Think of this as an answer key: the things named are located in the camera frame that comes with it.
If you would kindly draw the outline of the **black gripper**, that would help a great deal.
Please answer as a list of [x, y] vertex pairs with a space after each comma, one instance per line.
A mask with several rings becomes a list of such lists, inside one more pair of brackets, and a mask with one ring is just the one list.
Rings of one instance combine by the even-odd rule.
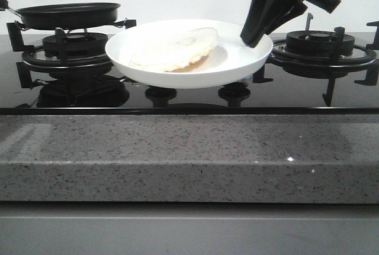
[[[332, 13], [341, 3], [341, 0], [305, 1], [328, 13]], [[303, 2], [293, 5], [293, 0], [252, 0], [240, 37], [247, 46], [254, 48], [263, 35], [271, 34], [283, 24], [304, 14], [307, 9]]]

